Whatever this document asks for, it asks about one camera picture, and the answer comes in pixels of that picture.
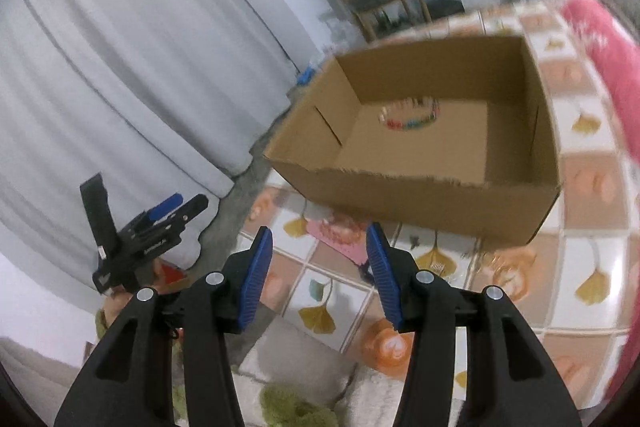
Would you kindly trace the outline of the left hand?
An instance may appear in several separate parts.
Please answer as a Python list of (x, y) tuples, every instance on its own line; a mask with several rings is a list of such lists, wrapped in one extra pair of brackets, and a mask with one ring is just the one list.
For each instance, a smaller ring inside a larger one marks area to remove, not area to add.
[[(145, 265), (139, 273), (143, 287), (153, 287), (159, 294), (168, 294), (186, 286), (189, 277), (186, 272), (174, 267), (162, 258), (157, 258), (152, 265)], [(129, 303), (132, 294), (122, 286), (117, 286), (106, 295), (100, 311), (102, 324), (108, 329), (117, 319), (117, 315)]]

